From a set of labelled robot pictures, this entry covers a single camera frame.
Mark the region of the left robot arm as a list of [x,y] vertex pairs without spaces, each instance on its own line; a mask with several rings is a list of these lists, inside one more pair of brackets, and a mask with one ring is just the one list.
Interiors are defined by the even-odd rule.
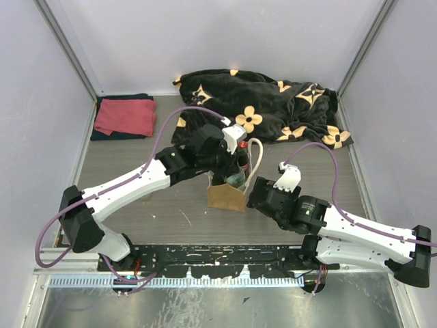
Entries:
[[221,179],[238,171],[237,148],[246,137],[238,124],[223,129],[206,124],[185,143],[166,147],[142,166],[104,184],[84,190],[64,190],[59,222],[72,252],[102,254],[122,271],[137,262],[132,242],[104,220],[131,202],[204,173]]

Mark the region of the cola glass bottle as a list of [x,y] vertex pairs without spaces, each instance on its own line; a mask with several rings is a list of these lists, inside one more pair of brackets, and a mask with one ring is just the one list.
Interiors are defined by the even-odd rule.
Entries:
[[244,173],[244,177],[249,175],[249,155],[248,146],[246,141],[241,141],[238,144],[238,167]]

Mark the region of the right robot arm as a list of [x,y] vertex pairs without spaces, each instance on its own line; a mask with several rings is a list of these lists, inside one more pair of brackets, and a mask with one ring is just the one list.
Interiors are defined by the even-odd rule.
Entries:
[[333,204],[258,177],[247,206],[273,219],[282,229],[303,235],[300,263],[307,269],[344,264],[391,273],[403,284],[430,285],[432,232],[383,225],[351,213],[340,213]]

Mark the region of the canvas tote bag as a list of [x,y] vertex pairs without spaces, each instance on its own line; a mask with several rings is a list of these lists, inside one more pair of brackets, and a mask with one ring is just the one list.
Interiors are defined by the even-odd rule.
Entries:
[[[256,164],[253,164],[252,162],[251,148],[253,144],[257,144],[259,146],[259,154]],[[245,211],[249,186],[261,164],[264,155],[264,146],[259,139],[251,138],[248,141],[247,152],[249,156],[249,164],[247,169],[249,175],[244,178],[243,183],[238,187],[229,184],[227,181],[225,181],[223,184],[213,185],[213,173],[207,173],[209,182],[207,188],[208,207],[232,210],[242,213]]]

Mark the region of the clear glass bottle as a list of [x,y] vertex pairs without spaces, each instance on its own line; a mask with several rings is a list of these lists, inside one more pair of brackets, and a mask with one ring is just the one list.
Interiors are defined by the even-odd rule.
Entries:
[[151,196],[152,196],[152,193],[148,193],[148,194],[144,195],[141,199],[142,200],[148,200],[148,199],[151,198]]
[[240,170],[237,174],[227,177],[225,182],[235,189],[244,191],[246,189],[246,174],[244,170]]

